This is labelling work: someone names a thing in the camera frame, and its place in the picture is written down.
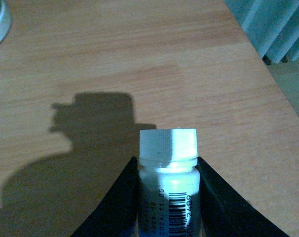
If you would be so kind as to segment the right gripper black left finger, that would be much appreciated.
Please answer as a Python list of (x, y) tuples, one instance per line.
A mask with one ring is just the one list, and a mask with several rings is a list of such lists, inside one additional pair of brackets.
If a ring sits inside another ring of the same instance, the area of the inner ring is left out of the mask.
[(138, 163), (131, 157), (97, 208), (73, 237), (133, 237), (138, 210)]

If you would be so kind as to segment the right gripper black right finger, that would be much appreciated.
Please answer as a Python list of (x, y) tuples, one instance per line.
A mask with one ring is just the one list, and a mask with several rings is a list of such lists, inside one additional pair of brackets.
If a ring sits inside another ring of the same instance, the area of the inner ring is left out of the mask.
[(287, 234), (259, 213), (203, 158), (200, 173), (200, 205), (208, 237), (286, 237)]

